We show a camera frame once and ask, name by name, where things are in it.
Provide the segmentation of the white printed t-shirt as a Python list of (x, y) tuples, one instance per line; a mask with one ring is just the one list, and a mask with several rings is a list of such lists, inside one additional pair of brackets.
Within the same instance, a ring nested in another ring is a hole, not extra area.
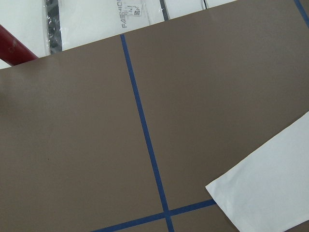
[(207, 184), (206, 190), (241, 232), (284, 232), (308, 221), (308, 114)]

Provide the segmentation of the white folded paper sheet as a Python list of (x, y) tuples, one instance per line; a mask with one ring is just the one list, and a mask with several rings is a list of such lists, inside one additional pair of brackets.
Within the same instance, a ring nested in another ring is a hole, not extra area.
[(166, 0), (165, 5), (169, 19), (174, 19), (233, 1), (234, 0)]

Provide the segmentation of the clear plastic garment bag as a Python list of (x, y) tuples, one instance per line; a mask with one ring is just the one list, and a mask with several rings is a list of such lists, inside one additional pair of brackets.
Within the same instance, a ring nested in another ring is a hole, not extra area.
[(45, 0), (48, 54), (169, 19), (163, 0)]

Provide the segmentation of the red cylinder post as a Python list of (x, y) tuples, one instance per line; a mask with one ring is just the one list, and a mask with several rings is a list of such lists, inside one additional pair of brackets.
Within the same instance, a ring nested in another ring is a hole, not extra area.
[(6, 28), (0, 26), (0, 59), (11, 66), (38, 59)]

